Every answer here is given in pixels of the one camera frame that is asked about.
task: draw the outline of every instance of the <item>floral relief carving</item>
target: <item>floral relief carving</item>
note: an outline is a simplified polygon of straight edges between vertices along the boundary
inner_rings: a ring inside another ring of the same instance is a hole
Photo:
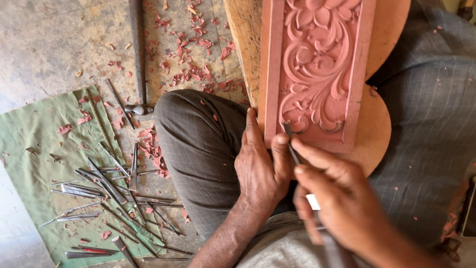
[[[325,106],[330,98],[347,100],[355,43],[349,26],[358,22],[361,1],[287,0],[282,67],[289,85],[279,103],[281,126],[291,121],[297,133],[311,122],[329,133],[342,128],[345,111],[328,119]]]

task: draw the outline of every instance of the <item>grey trousers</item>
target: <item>grey trousers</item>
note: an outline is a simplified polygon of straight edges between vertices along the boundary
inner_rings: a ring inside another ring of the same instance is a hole
[[[392,121],[387,153],[369,181],[390,220],[422,246],[439,242],[449,202],[476,156],[475,59],[473,26],[413,1],[398,44],[367,82],[378,87]],[[165,163],[202,241],[239,196],[234,157],[245,114],[236,103],[194,90],[157,102]]]

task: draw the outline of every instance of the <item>green cloth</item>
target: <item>green cloth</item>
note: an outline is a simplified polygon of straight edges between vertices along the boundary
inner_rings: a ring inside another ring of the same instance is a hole
[[[79,103],[78,100],[84,96],[88,101]],[[122,151],[114,138],[114,130],[109,123],[106,109],[102,101],[94,104],[92,96],[99,97],[99,93],[94,86],[51,97],[0,115],[0,151],[4,153],[0,156],[4,157],[7,173],[37,228],[56,217],[60,211],[97,201],[97,199],[76,198],[52,193],[50,192],[51,189],[60,190],[60,187],[51,187],[50,185],[56,181],[64,182],[80,179],[73,171],[77,168],[87,170],[87,157],[90,157],[99,167],[114,166],[114,163],[99,147],[99,141],[102,141],[110,151],[112,148],[112,153],[118,161],[125,164]],[[78,118],[85,116],[80,110],[88,112],[92,119],[77,125]],[[56,134],[58,128],[66,124],[70,124],[74,129],[67,134]],[[88,150],[81,147],[81,142]],[[31,148],[36,155],[25,151],[26,148]],[[60,160],[53,162],[49,154],[53,154]],[[118,182],[119,186],[125,187],[121,180],[115,182]],[[85,181],[75,184],[92,187],[89,182]],[[116,205],[111,200],[107,201],[107,205],[114,213],[117,212]],[[127,203],[125,209],[132,209],[132,204]],[[98,205],[89,206],[68,215],[97,210],[101,210],[101,207]],[[148,220],[155,221],[152,215],[143,214]],[[80,238],[90,241],[83,244],[84,246],[117,250],[111,240],[118,233],[108,228],[104,222],[109,222],[116,229],[123,229],[116,219],[110,216],[107,211],[104,211],[98,218],[87,223],[84,221],[62,223],[53,221],[44,227],[38,228],[38,232],[55,264],[61,261],[62,268],[86,267],[124,258],[120,252],[110,257],[66,258],[66,251],[76,251],[70,249],[70,247],[81,245]],[[161,238],[160,230],[157,227],[149,229]],[[105,241],[102,241],[100,234],[106,230],[110,230],[111,235]],[[140,240],[150,245],[147,236],[138,236]],[[127,249],[132,256],[140,257],[148,254],[141,245],[123,237],[121,239],[127,245]],[[149,239],[158,245],[164,245],[162,241],[156,238],[149,237]]]

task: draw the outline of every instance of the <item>red sandstone panel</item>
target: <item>red sandstone panel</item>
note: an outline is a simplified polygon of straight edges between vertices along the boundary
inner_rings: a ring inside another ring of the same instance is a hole
[[[262,34],[269,39],[262,40],[268,46],[268,64],[262,68],[268,71],[261,77],[267,147],[284,131],[282,124],[291,122],[308,144],[336,153],[352,150],[375,2],[264,2],[270,10],[263,11],[263,24],[270,27]]]

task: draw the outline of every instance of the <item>forearm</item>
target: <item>forearm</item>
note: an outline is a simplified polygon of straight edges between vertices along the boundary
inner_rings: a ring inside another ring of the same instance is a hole
[[[254,211],[245,201],[238,199],[189,267],[232,267],[269,214]]]
[[[406,237],[390,227],[362,247],[359,255],[379,268],[444,268]]]

